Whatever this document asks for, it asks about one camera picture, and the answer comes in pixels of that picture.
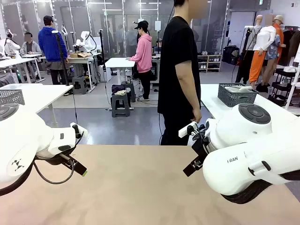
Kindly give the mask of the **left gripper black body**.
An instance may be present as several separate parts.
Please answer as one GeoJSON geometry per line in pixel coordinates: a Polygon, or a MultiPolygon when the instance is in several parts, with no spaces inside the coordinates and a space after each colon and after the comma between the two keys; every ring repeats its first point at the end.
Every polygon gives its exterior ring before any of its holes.
{"type": "Polygon", "coordinates": [[[77,160],[74,159],[71,156],[71,153],[76,149],[76,147],[72,147],[66,151],[63,151],[55,156],[53,156],[52,158],[46,158],[46,157],[41,157],[41,156],[35,156],[35,160],[43,160],[46,161],[47,163],[51,164],[51,165],[71,165],[74,164],[76,165],[77,160]]]}

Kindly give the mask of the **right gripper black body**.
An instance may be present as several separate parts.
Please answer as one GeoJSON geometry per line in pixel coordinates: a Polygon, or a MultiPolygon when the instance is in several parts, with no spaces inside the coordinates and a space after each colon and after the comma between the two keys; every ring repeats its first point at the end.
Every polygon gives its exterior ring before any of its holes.
{"type": "Polygon", "coordinates": [[[209,154],[209,138],[204,134],[196,134],[193,138],[194,144],[192,149],[197,154],[197,157],[191,162],[191,164],[203,164],[205,158],[209,154]]]}

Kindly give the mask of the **person's right hand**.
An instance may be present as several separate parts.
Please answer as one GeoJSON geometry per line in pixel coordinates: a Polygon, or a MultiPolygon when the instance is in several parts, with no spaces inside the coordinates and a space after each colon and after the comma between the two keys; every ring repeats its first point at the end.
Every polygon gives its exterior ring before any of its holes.
{"type": "Polygon", "coordinates": [[[192,121],[199,123],[202,118],[201,110],[199,108],[193,109],[193,115],[194,115],[194,118],[192,119],[192,121]]]}

